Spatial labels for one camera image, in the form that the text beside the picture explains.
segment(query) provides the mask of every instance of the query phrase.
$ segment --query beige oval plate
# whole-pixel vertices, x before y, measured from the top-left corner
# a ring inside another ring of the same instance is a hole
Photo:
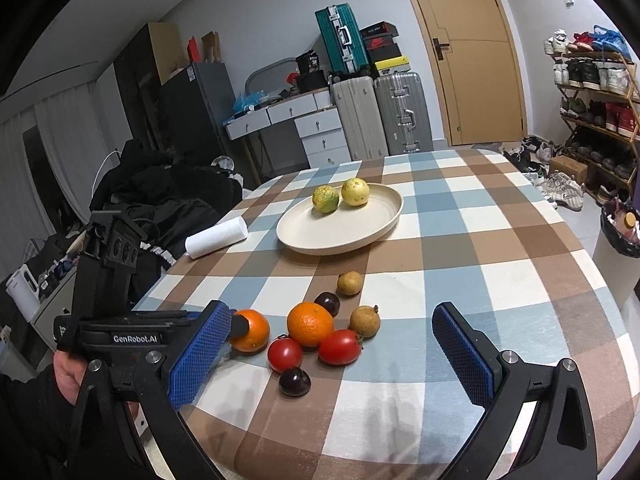
[[[364,247],[398,222],[404,199],[393,188],[369,184],[369,202],[352,207],[340,198],[338,209],[323,215],[311,197],[289,209],[278,222],[278,239],[294,251],[325,256]]]

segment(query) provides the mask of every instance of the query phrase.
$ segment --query door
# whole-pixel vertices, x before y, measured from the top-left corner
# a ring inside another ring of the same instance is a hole
[[[412,0],[453,146],[520,140],[524,101],[498,0]]]

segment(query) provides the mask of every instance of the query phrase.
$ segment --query silver suitcase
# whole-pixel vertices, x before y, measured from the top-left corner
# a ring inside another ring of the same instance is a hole
[[[387,156],[389,152],[373,89],[373,79],[347,79],[334,84],[332,93],[352,160],[371,160]]]
[[[427,101],[415,72],[399,72],[376,79],[376,97],[391,155],[432,152]]]

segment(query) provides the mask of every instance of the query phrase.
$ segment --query dark cherry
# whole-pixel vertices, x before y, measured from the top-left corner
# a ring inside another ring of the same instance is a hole
[[[338,315],[338,311],[340,310],[340,299],[332,292],[322,292],[315,299],[314,303],[324,307],[324,309],[334,317]]]
[[[280,391],[287,397],[302,397],[311,389],[311,377],[302,369],[287,368],[278,381]]]

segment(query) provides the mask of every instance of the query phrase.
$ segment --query curtain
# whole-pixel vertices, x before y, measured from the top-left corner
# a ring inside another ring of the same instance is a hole
[[[0,276],[16,270],[30,238],[55,233],[31,177],[20,114],[0,124]]]
[[[89,221],[95,175],[109,153],[91,90],[88,84],[76,86],[34,106],[51,169],[62,193],[84,223]],[[107,161],[102,170],[111,167]]]

